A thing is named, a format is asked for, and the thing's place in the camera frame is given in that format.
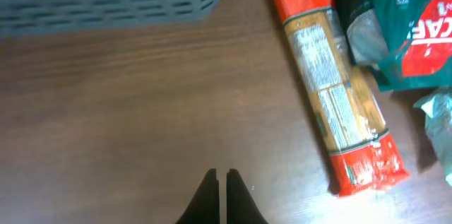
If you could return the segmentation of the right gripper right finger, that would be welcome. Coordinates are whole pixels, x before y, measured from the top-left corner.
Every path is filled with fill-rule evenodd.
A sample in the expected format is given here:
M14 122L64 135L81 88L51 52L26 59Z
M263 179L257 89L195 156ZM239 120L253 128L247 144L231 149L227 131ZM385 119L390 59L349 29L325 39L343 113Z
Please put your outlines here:
M240 173L227 173L227 224L268 224L249 193Z

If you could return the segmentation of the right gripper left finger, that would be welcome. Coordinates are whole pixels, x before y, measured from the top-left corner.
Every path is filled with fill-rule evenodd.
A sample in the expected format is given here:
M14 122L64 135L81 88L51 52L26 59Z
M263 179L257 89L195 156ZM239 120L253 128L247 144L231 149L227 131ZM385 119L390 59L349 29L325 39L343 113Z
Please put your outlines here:
M219 224L220 197L216 169L209 169L176 224Z

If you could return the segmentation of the orange spaghetti packet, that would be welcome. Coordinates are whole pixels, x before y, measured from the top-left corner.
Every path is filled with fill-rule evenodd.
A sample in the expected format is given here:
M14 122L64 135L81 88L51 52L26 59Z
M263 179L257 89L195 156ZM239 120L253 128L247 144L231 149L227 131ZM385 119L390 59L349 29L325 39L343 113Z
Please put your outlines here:
M339 196L409 177L362 71L351 65L334 0L274 0L328 152Z

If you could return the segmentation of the green Nescafe coffee bag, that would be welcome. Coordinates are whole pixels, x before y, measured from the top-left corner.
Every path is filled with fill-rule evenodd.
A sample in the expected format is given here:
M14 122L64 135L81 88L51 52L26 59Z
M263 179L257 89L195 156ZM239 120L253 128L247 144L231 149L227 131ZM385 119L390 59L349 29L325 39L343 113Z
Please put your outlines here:
M379 90L451 85L451 0L335 0L352 62Z

